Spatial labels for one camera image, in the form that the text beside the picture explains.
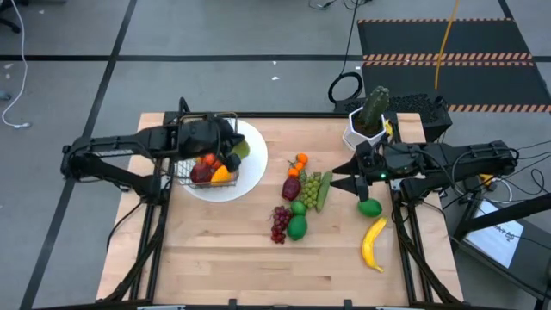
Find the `avocado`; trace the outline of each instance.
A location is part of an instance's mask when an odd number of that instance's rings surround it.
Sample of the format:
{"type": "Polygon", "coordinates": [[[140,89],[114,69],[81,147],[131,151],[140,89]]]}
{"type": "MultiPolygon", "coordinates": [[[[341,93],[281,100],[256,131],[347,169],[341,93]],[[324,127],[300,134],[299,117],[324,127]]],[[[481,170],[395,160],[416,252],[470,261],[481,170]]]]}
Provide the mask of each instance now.
{"type": "Polygon", "coordinates": [[[367,199],[366,201],[358,202],[358,210],[365,216],[376,217],[381,214],[381,204],[375,199],[367,199]]]}
{"type": "Polygon", "coordinates": [[[302,201],[291,202],[291,210],[293,210],[294,215],[306,215],[306,206],[302,201]]]}
{"type": "Polygon", "coordinates": [[[308,223],[304,215],[295,215],[287,226],[287,235],[294,241],[302,239],[308,230],[308,223]]]}

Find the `white plate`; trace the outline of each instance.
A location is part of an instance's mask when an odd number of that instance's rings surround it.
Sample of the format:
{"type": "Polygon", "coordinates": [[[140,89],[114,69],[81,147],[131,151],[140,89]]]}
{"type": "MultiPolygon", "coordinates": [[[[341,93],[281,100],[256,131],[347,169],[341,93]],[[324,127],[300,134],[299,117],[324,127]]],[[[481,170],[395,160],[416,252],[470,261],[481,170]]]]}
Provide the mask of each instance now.
{"type": "Polygon", "coordinates": [[[238,133],[245,136],[251,153],[239,166],[239,178],[235,186],[212,187],[207,189],[192,189],[184,186],[193,196],[207,202],[229,202],[247,194],[254,188],[266,171],[268,164],[268,147],[263,136],[246,121],[238,120],[238,133]]]}

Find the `potted cactus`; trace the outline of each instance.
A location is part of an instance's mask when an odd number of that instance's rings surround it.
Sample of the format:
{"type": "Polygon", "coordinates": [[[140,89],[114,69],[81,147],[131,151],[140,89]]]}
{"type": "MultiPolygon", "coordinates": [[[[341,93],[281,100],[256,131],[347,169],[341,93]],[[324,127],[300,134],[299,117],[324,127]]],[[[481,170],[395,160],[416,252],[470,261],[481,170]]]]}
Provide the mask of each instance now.
{"type": "Polygon", "coordinates": [[[377,86],[369,94],[363,106],[348,115],[349,123],[344,131],[344,143],[355,150],[363,141],[369,141],[372,146],[379,142],[385,133],[385,117],[383,112],[389,104],[388,89],[377,86]]]}

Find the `white cable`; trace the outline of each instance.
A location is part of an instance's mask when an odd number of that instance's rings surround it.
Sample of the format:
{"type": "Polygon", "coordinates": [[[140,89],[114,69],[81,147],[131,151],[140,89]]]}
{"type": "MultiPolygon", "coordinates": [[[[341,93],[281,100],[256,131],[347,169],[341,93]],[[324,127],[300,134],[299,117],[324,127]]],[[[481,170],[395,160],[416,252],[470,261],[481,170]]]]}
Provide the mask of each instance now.
{"type": "Polygon", "coordinates": [[[23,59],[23,64],[25,65],[25,72],[23,73],[23,81],[21,84],[21,89],[19,90],[19,94],[15,97],[15,99],[9,104],[9,106],[3,111],[2,113],[2,121],[4,124],[8,126],[12,126],[15,129],[19,128],[28,128],[31,127],[30,123],[23,123],[23,124],[12,124],[8,121],[6,121],[6,113],[15,105],[15,103],[19,100],[21,95],[23,94],[23,91],[25,90],[25,82],[27,81],[27,70],[28,65],[27,61],[25,60],[25,25],[23,24],[23,19],[21,18],[21,14],[19,14],[19,10],[17,9],[17,5],[15,5],[15,0],[11,0],[11,4],[14,7],[15,13],[17,14],[17,18],[19,18],[19,23],[21,24],[21,58],[23,59]]]}
{"type": "Polygon", "coordinates": [[[507,187],[507,190],[509,190],[509,200],[506,200],[506,201],[494,201],[494,200],[489,199],[489,198],[486,198],[486,199],[489,200],[490,202],[494,202],[494,203],[502,203],[502,204],[511,203],[511,201],[513,200],[513,190],[511,189],[511,186],[507,183],[507,181],[505,181],[504,179],[499,178],[499,177],[494,177],[494,178],[493,178],[493,181],[495,181],[495,182],[501,182],[501,183],[503,183],[503,184],[507,187]]]}
{"type": "MultiPolygon", "coordinates": [[[[494,203],[503,203],[503,204],[511,203],[512,200],[513,200],[513,190],[511,189],[511,186],[509,185],[509,183],[507,183],[507,181],[505,181],[504,179],[502,179],[500,177],[492,178],[492,182],[501,182],[503,185],[505,185],[505,187],[507,187],[507,190],[509,191],[509,199],[506,200],[506,201],[495,201],[495,200],[487,198],[487,197],[484,197],[484,199],[486,199],[490,202],[494,202],[494,203]]],[[[463,194],[463,192],[461,192],[458,189],[455,189],[455,193],[458,194],[458,195],[465,195],[465,194],[463,194]]]]}

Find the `metal basket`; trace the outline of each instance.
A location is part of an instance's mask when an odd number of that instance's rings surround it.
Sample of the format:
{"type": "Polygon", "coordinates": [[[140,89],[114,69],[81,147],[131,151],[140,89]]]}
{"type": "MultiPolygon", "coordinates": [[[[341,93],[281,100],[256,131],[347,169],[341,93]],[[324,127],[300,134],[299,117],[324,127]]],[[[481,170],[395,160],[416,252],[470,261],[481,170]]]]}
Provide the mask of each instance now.
{"type": "MultiPolygon", "coordinates": [[[[238,115],[234,112],[223,112],[223,113],[217,113],[215,116],[220,115],[232,115],[234,119],[234,130],[235,133],[238,132],[238,115]]],[[[193,121],[196,119],[201,119],[203,115],[190,115],[190,116],[183,116],[182,122],[185,121],[193,121]]],[[[191,170],[197,163],[197,158],[192,159],[186,159],[181,160],[177,163],[175,163],[175,171],[178,178],[178,182],[181,185],[189,186],[192,189],[207,189],[207,188],[220,188],[220,187],[227,187],[227,186],[235,186],[238,182],[239,178],[239,171],[235,171],[232,173],[232,180],[226,181],[226,182],[204,182],[204,183],[194,183],[191,181],[191,170]]]]}

